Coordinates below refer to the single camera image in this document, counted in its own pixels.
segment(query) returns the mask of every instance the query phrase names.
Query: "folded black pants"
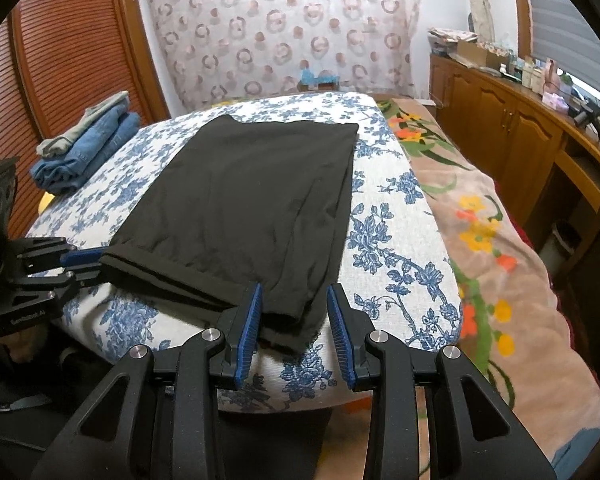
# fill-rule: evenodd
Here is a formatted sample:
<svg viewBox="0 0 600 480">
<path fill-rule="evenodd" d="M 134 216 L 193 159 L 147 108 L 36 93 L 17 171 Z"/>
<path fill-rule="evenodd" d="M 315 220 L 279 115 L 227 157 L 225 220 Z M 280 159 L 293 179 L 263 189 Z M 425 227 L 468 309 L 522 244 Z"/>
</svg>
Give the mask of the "folded black pants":
<svg viewBox="0 0 600 480">
<path fill-rule="evenodd" d="M 260 282 L 260 340 L 301 352 L 338 278 L 357 131 L 214 119 L 114 235 L 100 260 L 107 279 L 210 324 Z"/>
</svg>

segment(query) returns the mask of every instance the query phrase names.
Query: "folded clothes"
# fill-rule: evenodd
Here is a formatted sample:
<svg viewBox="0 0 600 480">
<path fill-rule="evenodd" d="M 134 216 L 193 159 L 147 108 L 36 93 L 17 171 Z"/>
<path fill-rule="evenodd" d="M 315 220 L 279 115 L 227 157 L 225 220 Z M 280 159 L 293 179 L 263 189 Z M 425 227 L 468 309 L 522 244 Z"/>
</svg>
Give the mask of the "folded clothes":
<svg viewBox="0 0 600 480">
<path fill-rule="evenodd" d="M 57 195 L 81 187 L 140 127 L 140 116 L 117 104 L 82 135 L 69 152 L 39 160 L 30 174 L 40 189 Z"/>
<path fill-rule="evenodd" d="M 44 158 L 51 158 L 53 156 L 64 155 L 71 149 L 74 142 L 80 138 L 80 136 L 86 132 L 89 127 L 101 118 L 106 112 L 111 110 L 114 106 L 119 103 L 126 102 L 127 110 L 129 106 L 129 92 L 126 90 L 113 94 L 111 97 L 105 99 L 103 102 L 87 108 L 84 111 L 84 115 L 76 124 L 72 126 L 64 134 L 58 135 L 53 139 L 45 139 L 36 148 L 36 153 Z"/>
<path fill-rule="evenodd" d="M 101 257 L 103 272 L 211 323 L 260 282 L 260 340 L 304 351 L 338 279 L 357 132 L 214 119 L 142 196 Z"/>
</svg>

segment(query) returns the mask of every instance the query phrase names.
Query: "wooden cabinet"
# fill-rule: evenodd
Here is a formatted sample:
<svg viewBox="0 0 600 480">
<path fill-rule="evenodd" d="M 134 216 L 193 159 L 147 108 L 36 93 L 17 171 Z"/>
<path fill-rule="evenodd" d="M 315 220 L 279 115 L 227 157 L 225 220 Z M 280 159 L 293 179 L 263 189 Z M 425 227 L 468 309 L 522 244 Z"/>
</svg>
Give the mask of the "wooden cabinet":
<svg viewBox="0 0 600 480">
<path fill-rule="evenodd" d="M 431 60 L 431 71 L 429 75 L 429 95 L 436 106 L 441 109 L 445 107 L 445 89 L 447 86 L 448 73 L 446 66 L 437 59 Z"/>
<path fill-rule="evenodd" d="M 462 154 L 498 184 L 500 198 L 519 224 L 531 214 L 558 152 L 562 128 L 534 94 L 431 58 L 431 95 L 438 122 Z"/>
<path fill-rule="evenodd" d="M 474 114 L 476 86 L 467 70 L 454 70 L 449 83 L 450 101 L 446 131 L 470 160 L 473 155 L 474 133 L 467 126 Z"/>
<path fill-rule="evenodd" d="M 476 91 L 474 110 L 467 126 L 468 139 L 473 146 L 470 150 L 472 162 L 499 181 L 507 158 L 516 100 L 509 93 L 485 83 Z"/>
<path fill-rule="evenodd" d="M 524 224 L 547 180 L 562 131 L 528 105 L 518 103 L 507 127 L 510 143 L 500 182 L 500 198 Z"/>
</svg>

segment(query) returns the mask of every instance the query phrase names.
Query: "blue floral ironing board cover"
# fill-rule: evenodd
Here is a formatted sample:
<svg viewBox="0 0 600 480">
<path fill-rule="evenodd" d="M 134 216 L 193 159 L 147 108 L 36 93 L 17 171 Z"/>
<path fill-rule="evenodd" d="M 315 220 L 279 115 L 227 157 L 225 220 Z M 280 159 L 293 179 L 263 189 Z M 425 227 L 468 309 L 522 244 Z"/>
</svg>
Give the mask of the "blue floral ironing board cover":
<svg viewBox="0 0 600 480">
<path fill-rule="evenodd" d="M 339 281 L 353 307 L 407 344 L 437 350 L 459 336 L 458 287 L 436 222 L 394 133 L 375 101 L 327 92 L 240 102 L 152 124 L 138 132 L 71 196 L 56 198 L 29 236 L 64 236 L 79 248 L 106 245 L 178 150 L 211 119 L 357 123 L 351 215 Z M 61 327 L 110 362 L 133 345 L 181 345 L 202 330 L 195 319 L 148 304 L 110 284 L 83 290 Z M 328 318 L 302 356 L 258 349 L 239 392 L 222 410 L 273 412 L 353 400 L 340 376 Z"/>
</svg>

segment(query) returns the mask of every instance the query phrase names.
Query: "white curtain with circle pattern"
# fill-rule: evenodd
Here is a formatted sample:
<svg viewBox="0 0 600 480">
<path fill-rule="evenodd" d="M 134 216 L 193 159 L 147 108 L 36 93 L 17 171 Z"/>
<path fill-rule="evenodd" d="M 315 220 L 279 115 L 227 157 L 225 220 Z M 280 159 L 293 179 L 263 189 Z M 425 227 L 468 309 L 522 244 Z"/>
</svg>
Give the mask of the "white curtain with circle pattern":
<svg viewBox="0 0 600 480">
<path fill-rule="evenodd" d="M 411 95 L 420 0 L 150 0 L 188 110 L 297 91 L 302 69 L 340 89 Z"/>
</svg>

